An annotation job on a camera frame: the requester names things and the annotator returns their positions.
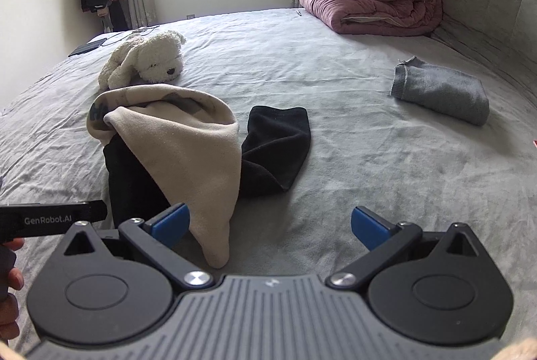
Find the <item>gray ridged panel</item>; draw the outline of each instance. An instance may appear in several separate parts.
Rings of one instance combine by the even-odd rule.
[[[45,342],[30,360],[489,360],[498,341],[435,348],[378,322],[360,296],[316,276],[227,276],[185,295],[170,319],[125,347],[76,351]]]

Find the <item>silver screw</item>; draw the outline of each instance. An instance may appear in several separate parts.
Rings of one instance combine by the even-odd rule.
[[[192,271],[185,275],[184,281],[191,286],[202,286],[210,281],[210,275],[203,271]]]
[[[348,288],[356,283],[356,277],[349,272],[338,272],[330,277],[330,282],[341,288]]]

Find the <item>gray bed sheet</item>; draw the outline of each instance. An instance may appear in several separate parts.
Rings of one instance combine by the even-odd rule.
[[[340,36],[301,10],[206,17],[161,26],[187,37],[175,81],[227,102],[246,135],[254,105],[308,110],[312,144],[285,195],[240,201],[229,263],[217,273],[325,277],[366,253],[350,213],[365,205],[427,230],[469,223],[515,293],[505,340],[535,334],[537,321],[537,104],[517,86],[426,37]],[[101,146],[85,128],[97,75],[114,46],[73,56],[0,116],[0,203],[106,197]],[[413,55],[481,79],[484,127],[390,97],[394,66]],[[24,352],[37,342],[25,294],[58,238],[28,240],[18,266]],[[187,237],[177,251],[206,267]]]

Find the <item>gray folded garment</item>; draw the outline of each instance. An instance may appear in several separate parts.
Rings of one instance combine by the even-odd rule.
[[[416,56],[395,67],[391,95],[474,125],[489,117],[489,99],[479,79]]]

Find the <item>pink quilt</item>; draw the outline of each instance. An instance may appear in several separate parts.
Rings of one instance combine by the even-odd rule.
[[[299,0],[337,33],[418,36],[442,20],[441,0]]]

